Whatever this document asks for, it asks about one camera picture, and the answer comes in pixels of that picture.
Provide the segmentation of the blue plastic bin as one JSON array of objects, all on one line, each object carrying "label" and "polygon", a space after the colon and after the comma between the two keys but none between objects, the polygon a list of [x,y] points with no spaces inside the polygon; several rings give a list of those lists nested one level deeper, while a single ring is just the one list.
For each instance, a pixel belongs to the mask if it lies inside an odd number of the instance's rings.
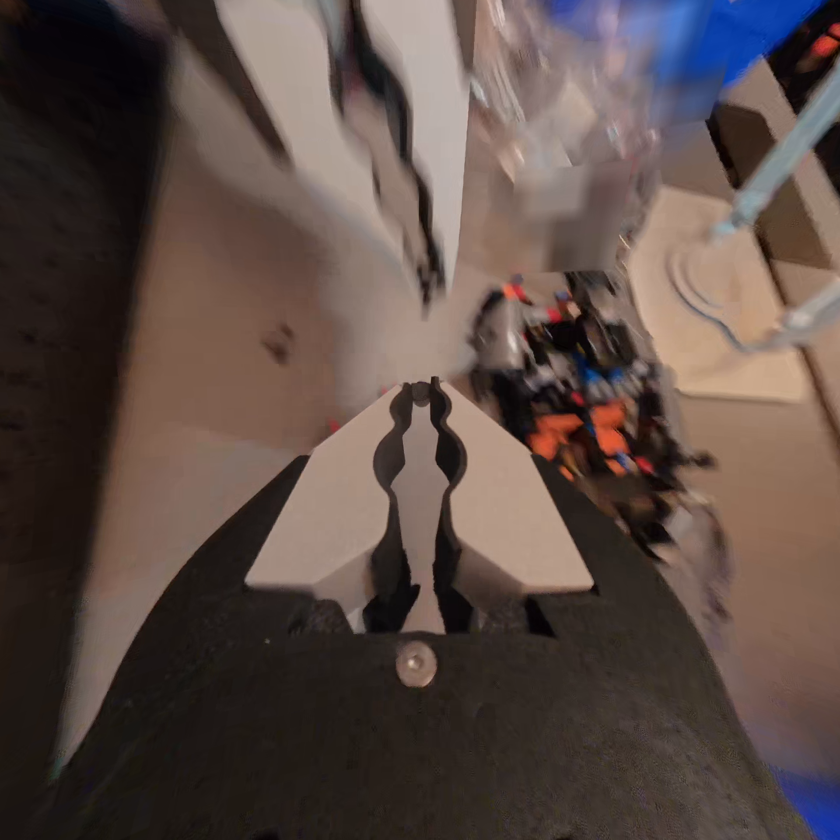
[{"label": "blue plastic bin", "polygon": [[705,119],[720,95],[826,2],[550,1],[557,30],[586,43],[577,84],[606,133],[629,145]]}]

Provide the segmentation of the black dimpled mat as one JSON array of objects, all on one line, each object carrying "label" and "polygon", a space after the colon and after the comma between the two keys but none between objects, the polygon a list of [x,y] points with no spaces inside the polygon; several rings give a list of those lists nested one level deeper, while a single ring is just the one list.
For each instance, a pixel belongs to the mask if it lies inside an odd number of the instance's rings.
[{"label": "black dimpled mat", "polygon": [[166,126],[162,38],[2,2],[2,715],[46,728]]}]

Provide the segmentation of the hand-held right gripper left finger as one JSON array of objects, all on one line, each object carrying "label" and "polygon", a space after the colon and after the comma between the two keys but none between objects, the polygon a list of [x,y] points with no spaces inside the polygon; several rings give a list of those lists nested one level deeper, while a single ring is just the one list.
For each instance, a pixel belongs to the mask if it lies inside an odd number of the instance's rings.
[{"label": "hand-held right gripper left finger", "polygon": [[368,632],[400,632],[411,570],[393,482],[405,466],[411,386],[399,385],[312,450],[245,583],[362,611]]}]

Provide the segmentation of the clear plastic bag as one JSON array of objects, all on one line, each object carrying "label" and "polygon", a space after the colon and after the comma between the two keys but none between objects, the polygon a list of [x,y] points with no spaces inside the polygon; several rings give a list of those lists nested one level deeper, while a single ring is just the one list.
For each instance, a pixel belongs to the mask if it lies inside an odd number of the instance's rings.
[{"label": "clear plastic bag", "polygon": [[479,2],[472,87],[556,270],[609,270],[658,183],[649,2]]}]

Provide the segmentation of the white articulated stand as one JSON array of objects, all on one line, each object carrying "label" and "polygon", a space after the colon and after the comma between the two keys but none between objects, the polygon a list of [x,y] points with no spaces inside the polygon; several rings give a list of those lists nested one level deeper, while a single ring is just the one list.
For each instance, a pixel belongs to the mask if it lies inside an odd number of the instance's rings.
[{"label": "white articulated stand", "polygon": [[784,311],[778,324],[761,340],[744,343],[722,317],[724,306],[697,285],[698,270],[722,251],[723,242],[752,228],[782,185],[793,175],[816,143],[827,133],[839,112],[838,62],[813,93],[793,129],[767,153],[759,168],[736,192],[729,214],[690,247],[672,250],[665,261],[667,277],[680,301],[694,314],[712,323],[735,351],[759,354],[806,346],[813,335],[838,320],[838,276],[800,306]]}]

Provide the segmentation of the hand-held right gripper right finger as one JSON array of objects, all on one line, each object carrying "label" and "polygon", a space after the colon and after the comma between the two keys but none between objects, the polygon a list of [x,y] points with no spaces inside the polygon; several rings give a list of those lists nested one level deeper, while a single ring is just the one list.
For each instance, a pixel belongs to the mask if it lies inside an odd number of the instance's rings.
[{"label": "hand-held right gripper right finger", "polygon": [[446,632],[538,595],[595,586],[532,452],[450,384],[433,378],[435,462],[446,477],[434,593]]}]

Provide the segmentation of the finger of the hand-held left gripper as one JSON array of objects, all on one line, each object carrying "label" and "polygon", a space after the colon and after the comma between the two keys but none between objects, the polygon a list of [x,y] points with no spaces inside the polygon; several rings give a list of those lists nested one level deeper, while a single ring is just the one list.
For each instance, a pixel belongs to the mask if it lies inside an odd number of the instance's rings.
[{"label": "finger of the hand-held left gripper", "polygon": [[437,295],[433,202],[403,81],[362,2],[217,2],[224,34],[318,202],[384,250],[427,315]]},{"label": "finger of the hand-held left gripper", "polygon": [[377,55],[407,96],[411,163],[430,198],[431,232],[452,290],[459,250],[469,87],[450,1],[362,1]]}]

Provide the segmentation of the grey lego brick black pin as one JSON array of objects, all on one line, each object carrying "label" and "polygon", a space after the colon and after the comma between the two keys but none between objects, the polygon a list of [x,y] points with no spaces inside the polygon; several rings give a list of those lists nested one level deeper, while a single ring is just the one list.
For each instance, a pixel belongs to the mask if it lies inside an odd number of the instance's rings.
[{"label": "grey lego brick black pin", "polygon": [[275,362],[288,365],[294,354],[297,335],[288,323],[281,322],[268,331],[260,342]]}]

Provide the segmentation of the partly built lego car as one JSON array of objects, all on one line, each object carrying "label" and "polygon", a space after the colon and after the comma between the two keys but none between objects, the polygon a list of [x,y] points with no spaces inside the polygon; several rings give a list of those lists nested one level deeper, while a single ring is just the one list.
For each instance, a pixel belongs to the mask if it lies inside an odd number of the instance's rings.
[{"label": "partly built lego car", "polygon": [[732,619],[733,560],[713,502],[685,481],[717,467],[680,427],[658,361],[617,273],[549,275],[551,301],[521,275],[482,298],[469,329],[469,385],[519,442],[571,480],[658,567],[705,635]]}]

